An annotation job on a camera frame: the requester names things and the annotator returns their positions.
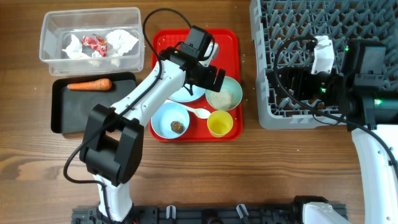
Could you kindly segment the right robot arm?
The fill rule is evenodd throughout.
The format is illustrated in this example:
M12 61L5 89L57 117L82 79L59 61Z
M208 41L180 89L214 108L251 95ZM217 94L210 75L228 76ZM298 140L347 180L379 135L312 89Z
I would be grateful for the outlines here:
M311 68L280 67L275 59L273 87L314 116L323 111L307 100L336 106L331 124L344 123L351 133L361 168L366 223L397 222L397 92L383 87L386 46L378 41L346 42L340 72L328 36L303 41L313 54Z

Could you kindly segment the light blue bowl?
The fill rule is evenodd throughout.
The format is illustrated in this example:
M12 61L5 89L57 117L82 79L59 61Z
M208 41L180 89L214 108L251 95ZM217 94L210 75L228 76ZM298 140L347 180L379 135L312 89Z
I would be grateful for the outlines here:
M183 123L185 130L182 134L172 131L170 124L172 121ZM182 136L190 125L190 115L188 111L175 103L164 103L151 118L151 127L156 135L164 139L176 139Z

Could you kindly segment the green bowl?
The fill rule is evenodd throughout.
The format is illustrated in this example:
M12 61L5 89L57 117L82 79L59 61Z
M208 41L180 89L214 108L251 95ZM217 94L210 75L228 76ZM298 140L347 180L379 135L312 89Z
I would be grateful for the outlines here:
M235 109L240 104L240 102L243 98L243 91L242 91L242 88L241 88L241 85L239 84L239 82L237 80L235 80L234 78L225 77L223 80L223 84L221 86L221 90L228 90L231 93L231 95L233 96L233 105L229 110ZM205 98L209 91L211 91L211 90L207 90L205 92Z

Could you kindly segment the orange carrot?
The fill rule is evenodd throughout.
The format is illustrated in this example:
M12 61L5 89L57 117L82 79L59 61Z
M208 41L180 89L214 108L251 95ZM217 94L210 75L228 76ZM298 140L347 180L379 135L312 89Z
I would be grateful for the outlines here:
M69 90L78 91L107 91L112 88L112 81L108 78L102 78L92 82L71 83L67 85Z

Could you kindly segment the brown food lump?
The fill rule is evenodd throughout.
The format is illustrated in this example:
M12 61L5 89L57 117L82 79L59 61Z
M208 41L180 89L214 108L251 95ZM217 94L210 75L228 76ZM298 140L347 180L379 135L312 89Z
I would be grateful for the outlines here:
M183 123L181 123L179 121L172 121L170 126L171 126L172 131L177 134L182 134L185 130Z

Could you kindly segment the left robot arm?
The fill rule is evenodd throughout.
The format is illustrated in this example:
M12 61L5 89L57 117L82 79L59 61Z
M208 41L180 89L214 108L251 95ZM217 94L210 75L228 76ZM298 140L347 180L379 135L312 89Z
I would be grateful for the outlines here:
M71 153L63 176L74 184L98 186L100 202L74 210L72 223L134 223L130 179L142 159L144 130L165 101L186 84L220 91L225 70L211 65L216 40L189 26L187 38L154 55L152 71L126 97L90 112L82 143Z

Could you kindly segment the white rice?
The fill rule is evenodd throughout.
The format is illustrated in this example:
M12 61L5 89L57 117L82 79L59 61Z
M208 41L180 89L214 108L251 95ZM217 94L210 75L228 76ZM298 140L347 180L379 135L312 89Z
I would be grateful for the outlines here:
M217 110L227 111L233 105L233 96L228 90L221 90L220 92L209 91L206 99Z

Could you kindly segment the white tissue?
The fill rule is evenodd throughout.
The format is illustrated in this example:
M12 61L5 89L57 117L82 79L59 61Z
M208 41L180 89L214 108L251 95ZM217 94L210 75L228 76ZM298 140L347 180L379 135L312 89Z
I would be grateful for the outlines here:
M108 33L105 37L108 44L107 56L120 57L130 52L137 44L138 38L129 32L119 29Z
M71 35L71 43L65 48L62 49L70 59L81 59L81 58L89 58L87 54L83 53L83 46L77 36L74 34Z

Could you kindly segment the red snack wrapper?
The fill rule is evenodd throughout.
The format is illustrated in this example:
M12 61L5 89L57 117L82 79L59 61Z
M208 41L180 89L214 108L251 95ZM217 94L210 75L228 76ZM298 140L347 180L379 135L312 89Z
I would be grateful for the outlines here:
M95 36L83 36L82 44L86 47L93 49L94 51L98 52L102 57L106 56L108 51L108 44L107 42L95 35Z

